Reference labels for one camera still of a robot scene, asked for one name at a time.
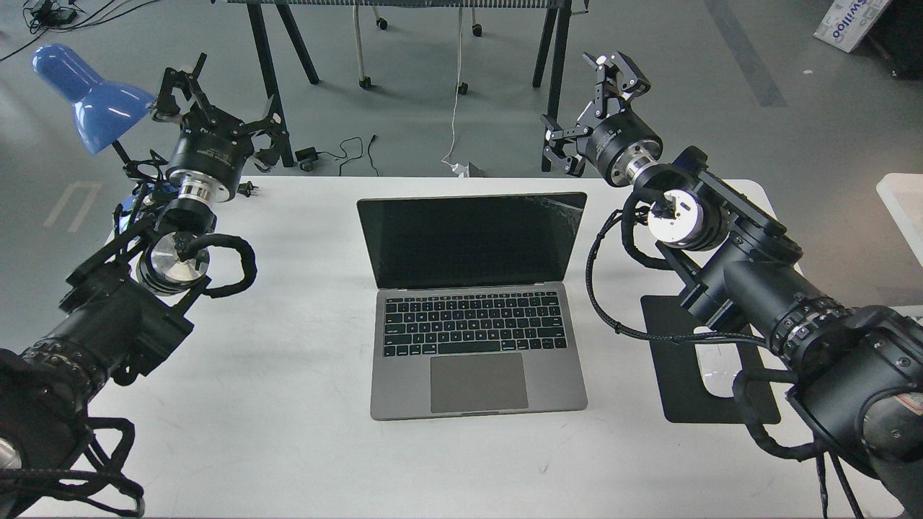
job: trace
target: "laptop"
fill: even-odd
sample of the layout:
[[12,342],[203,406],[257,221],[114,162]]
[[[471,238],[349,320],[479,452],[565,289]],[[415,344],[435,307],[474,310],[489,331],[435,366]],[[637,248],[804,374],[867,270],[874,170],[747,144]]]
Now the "laptop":
[[586,408],[562,283],[586,194],[361,199],[376,420]]

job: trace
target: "mouse pad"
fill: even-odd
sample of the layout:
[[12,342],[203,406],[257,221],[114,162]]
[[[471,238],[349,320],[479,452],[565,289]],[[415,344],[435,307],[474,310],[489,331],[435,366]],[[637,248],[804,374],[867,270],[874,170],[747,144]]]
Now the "mouse pad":
[[[692,333],[701,323],[679,305],[676,296],[644,296],[641,309],[647,331],[656,335]],[[699,371],[695,344],[650,341],[653,368],[660,388],[664,416],[682,424],[740,424],[740,412],[733,398],[715,396],[705,389]],[[760,352],[754,344],[738,344],[743,368],[762,368]],[[753,382],[747,391],[764,424],[780,421],[769,382]]]

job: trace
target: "concrete floor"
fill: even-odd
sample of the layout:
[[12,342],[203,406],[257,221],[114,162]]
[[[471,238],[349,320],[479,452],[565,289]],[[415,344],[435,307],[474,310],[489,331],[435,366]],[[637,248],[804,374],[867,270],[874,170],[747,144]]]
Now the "concrete floor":
[[[78,2],[87,11],[103,3]],[[844,304],[921,304],[923,271],[875,185],[890,172],[923,173],[923,83],[891,79],[867,46],[846,54],[813,38],[829,4],[591,2],[591,14],[571,21],[559,120],[571,125],[593,94],[582,52],[628,54],[653,83],[634,108],[663,137],[667,159],[694,144],[717,175],[762,184],[806,251],[804,273]],[[293,8],[317,86],[306,81],[274,9],[265,9],[293,145],[339,152],[343,139],[377,134],[372,154],[382,175],[451,175],[439,160],[451,142],[455,11],[380,11],[387,31],[363,10],[366,69],[378,87],[362,91],[350,9]],[[539,169],[547,80],[538,90],[530,84],[543,13],[482,9],[477,18],[484,37],[464,34],[462,79],[471,91],[459,101],[452,162],[470,161],[488,176],[557,175]],[[19,3],[0,4],[0,54],[30,39]],[[164,0],[100,27],[45,34],[0,63],[0,336],[14,351],[64,317],[56,308],[64,279],[102,245],[112,207],[132,187],[111,149],[87,154],[68,105],[32,73],[31,52],[48,42],[148,91],[164,68],[192,66],[204,52],[201,84],[213,103],[245,120],[259,118],[265,103],[246,9],[222,2]],[[177,131],[145,120],[121,140],[133,157],[148,148],[169,156]],[[354,144],[347,150],[357,152]],[[327,157],[311,175],[337,172]],[[343,174],[374,172],[363,159]],[[317,215],[306,208],[299,217]]]

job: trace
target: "white desk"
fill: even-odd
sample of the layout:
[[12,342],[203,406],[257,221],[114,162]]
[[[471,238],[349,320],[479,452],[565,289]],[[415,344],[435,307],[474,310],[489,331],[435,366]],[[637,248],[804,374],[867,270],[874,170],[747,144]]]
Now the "white desk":
[[923,265],[923,175],[889,173],[876,189],[920,265]]
[[[135,422],[125,473],[145,487],[148,516],[820,516],[814,463],[772,458],[743,426],[667,422],[649,345],[616,336],[590,307],[586,253],[627,189],[574,179],[254,181],[257,197],[216,212],[220,232],[256,250],[257,282],[238,296],[200,299],[187,314],[196,329],[170,359],[130,387],[105,388],[90,407]],[[768,208],[758,186],[734,185]],[[589,195],[566,278],[587,409],[372,420],[377,289],[355,201],[570,190]],[[233,257],[215,258],[210,274],[234,282],[237,268]],[[643,326],[641,296],[681,288],[673,273],[631,261],[617,232],[596,269],[600,302],[635,327]],[[783,400],[786,389],[775,388],[783,421],[770,431],[800,444],[809,432]],[[849,472],[867,516],[899,514],[880,483]],[[831,516],[851,516],[829,484]],[[81,514],[98,515],[51,500],[28,512]]]

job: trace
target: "table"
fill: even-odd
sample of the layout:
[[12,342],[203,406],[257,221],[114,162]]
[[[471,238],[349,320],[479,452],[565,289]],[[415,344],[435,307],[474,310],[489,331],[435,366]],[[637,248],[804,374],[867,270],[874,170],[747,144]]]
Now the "table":
[[[533,71],[532,86],[539,88],[542,86],[542,77],[545,74],[545,62],[548,59],[548,50],[551,45],[552,32],[555,34],[555,49],[552,54],[551,62],[551,84],[548,90],[548,104],[546,114],[557,117],[557,109],[560,105],[561,81],[564,76],[564,58],[567,50],[568,32],[570,27],[570,16],[572,14],[572,0],[226,0],[229,4],[246,4],[247,14],[250,19],[250,29],[253,32],[254,44],[257,47],[257,57],[259,68],[263,75],[263,84],[266,88],[266,96],[275,96],[279,100],[279,114],[282,116],[282,126],[285,126],[285,115],[282,109],[282,97],[279,94],[279,82],[276,79],[275,65],[272,63],[272,53],[270,50],[269,35],[266,32],[266,23],[263,19],[261,4],[274,4],[279,11],[279,16],[288,32],[289,39],[301,66],[305,71],[308,82],[316,85],[320,82],[318,73],[311,61],[305,42],[301,37],[301,31],[295,23],[292,16],[290,5],[326,5],[326,6],[353,6],[354,7],[354,25],[356,38],[356,52],[359,58],[359,84],[363,89],[368,89],[371,82],[365,77],[362,59],[362,44],[359,36],[358,7],[359,6],[415,6],[415,7],[504,7],[504,8],[526,8],[541,7],[545,9],[545,23],[542,27],[542,37],[539,42],[538,55],[535,58],[535,69]],[[587,0],[584,0],[584,7],[587,9]],[[461,11],[459,11],[459,28],[461,29]],[[292,147],[288,135],[282,137],[282,165],[291,167],[294,165]],[[550,171],[551,162],[544,156],[542,157],[542,171]]]
[[[254,198],[218,205],[219,232],[245,237],[259,274],[246,292],[202,298],[192,335],[132,386],[107,387],[95,416],[125,416],[138,438],[125,473],[150,517],[819,517],[814,464],[757,448],[740,425],[671,424],[648,344],[613,334],[582,286],[586,253],[627,189],[602,179],[254,177]],[[762,189],[732,182],[769,209]],[[589,405],[584,411],[377,422],[369,416],[377,288],[360,198],[580,190],[589,195],[565,283]],[[651,240],[639,233],[639,246]],[[216,284],[238,279],[213,255]],[[643,325],[639,298],[674,295],[606,240],[600,303]],[[765,356],[770,366],[779,366]],[[774,387],[787,445],[807,428]],[[900,505],[847,468],[866,516]],[[831,516],[851,516],[830,481]],[[27,515],[98,515],[40,501]]]
[[876,189],[897,228],[923,265],[923,175],[889,173]]

